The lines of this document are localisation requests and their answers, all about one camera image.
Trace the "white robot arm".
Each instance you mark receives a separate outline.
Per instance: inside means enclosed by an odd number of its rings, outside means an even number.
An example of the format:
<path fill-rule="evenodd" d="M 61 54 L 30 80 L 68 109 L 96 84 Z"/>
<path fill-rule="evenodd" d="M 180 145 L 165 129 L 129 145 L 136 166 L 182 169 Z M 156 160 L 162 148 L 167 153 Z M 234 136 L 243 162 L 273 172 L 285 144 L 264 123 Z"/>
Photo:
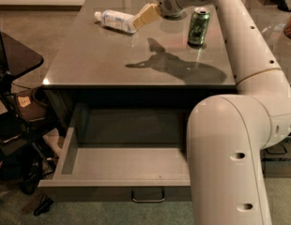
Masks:
<path fill-rule="evenodd" d="M 213 3 L 237 91 L 191 111 L 187 150 L 195 225 L 272 225 L 260 152 L 291 132 L 291 86 L 241 0 L 151 0 L 162 16 Z"/>

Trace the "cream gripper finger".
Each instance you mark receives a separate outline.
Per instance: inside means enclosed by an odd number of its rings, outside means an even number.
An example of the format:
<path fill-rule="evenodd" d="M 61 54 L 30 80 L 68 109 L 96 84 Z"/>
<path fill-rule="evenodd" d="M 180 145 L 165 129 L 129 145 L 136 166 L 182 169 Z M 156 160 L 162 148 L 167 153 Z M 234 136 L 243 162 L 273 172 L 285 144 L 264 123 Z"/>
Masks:
<path fill-rule="evenodd" d="M 161 15 L 160 7 L 157 4 L 146 4 L 132 20 L 132 25 L 139 30 L 146 24 L 153 23 Z"/>

